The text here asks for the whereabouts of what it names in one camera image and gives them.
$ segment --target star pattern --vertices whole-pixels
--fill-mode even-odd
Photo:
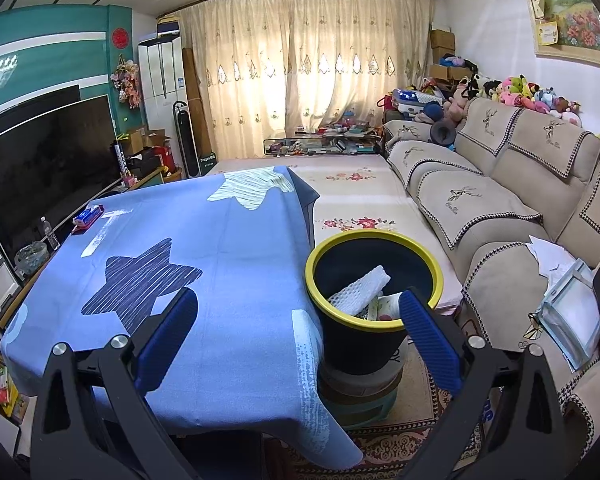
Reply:
[[[105,268],[106,283],[85,303],[85,316],[115,312],[129,335],[151,315],[155,300],[202,276],[202,270],[170,263],[171,238],[137,258],[112,256]]]

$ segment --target patterned rug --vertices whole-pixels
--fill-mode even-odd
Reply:
[[[268,454],[282,455],[277,460],[285,462],[283,469],[287,473],[284,480],[384,480],[398,475],[415,455],[450,400],[448,392],[436,388],[415,346],[411,344],[409,349],[397,400],[389,417],[367,428],[347,432],[364,453],[363,461],[352,469],[333,471],[315,466],[284,444],[277,446],[277,451],[273,450],[275,447],[267,447]],[[456,467],[473,462],[481,442],[481,428],[477,426]],[[270,480],[279,480],[271,470],[269,475]]]

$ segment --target red paper-cut decoration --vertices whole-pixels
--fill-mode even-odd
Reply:
[[[119,27],[111,34],[111,43],[116,48],[126,48],[129,44],[129,33],[122,27]]]

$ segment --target curtain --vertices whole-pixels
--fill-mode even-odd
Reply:
[[[263,156],[264,139],[285,137],[289,0],[209,0],[178,20],[218,158]]]
[[[419,85],[433,0],[291,0],[286,132],[351,110],[378,125],[376,101]]]

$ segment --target sofa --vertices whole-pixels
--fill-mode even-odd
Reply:
[[[547,279],[525,243],[530,236],[550,240],[597,266],[600,140],[552,116],[483,98],[465,108],[455,151],[424,142],[412,125],[385,124],[387,159],[464,283],[457,322],[467,336],[480,335],[496,348],[520,351],[532,342],[543,348],[564,413],[568,456],[574,457],[570,478],[595,478],[600,353],[572,372],[556,343],[530,319]],[[494,410],[498,396],[495,389]]]

